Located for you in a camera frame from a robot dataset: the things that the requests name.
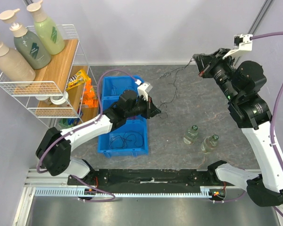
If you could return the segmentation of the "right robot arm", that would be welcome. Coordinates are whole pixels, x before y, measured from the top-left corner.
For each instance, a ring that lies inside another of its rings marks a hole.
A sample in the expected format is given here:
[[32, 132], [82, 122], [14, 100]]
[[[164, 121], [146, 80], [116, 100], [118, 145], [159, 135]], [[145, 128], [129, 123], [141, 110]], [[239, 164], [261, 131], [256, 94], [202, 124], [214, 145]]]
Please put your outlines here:
[[267, 79], [263, 67], [244, 61], [234, 68], [234, 59], [226, 56], [229, 49], [220, 48], [212, 54], [194, 54], [199, 76], [212, 78], [228, 101], [228, 110], [238, 128], [250, 143], [261, 173], [236, 168], [226, 161], [208, 166], [207, 181], [211, 185], [228, 182], [246, 191], [260, 207], [283, 204], [283, 169], [273, 149], [270, 128], [272, 114], [258, 92]]

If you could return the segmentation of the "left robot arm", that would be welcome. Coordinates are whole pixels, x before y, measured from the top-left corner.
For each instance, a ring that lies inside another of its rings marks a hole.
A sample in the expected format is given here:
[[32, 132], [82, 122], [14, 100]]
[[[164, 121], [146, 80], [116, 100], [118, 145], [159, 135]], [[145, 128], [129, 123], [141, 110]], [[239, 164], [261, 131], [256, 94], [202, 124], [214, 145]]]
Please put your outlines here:
[[37, 172], [48, 172], [51, 176], [66, 173], [77, 177], [83, 185], [90, 185], [94, 180], [92, 167], [83, 159], [72, 158], [71, 152], [95, 137], [120, 128], [128, 118], [140, 115], [149, 119], [160, 113], [151, 97], [126, 90], [95, 118], [69, 129], [48, 129], [36, 150]]

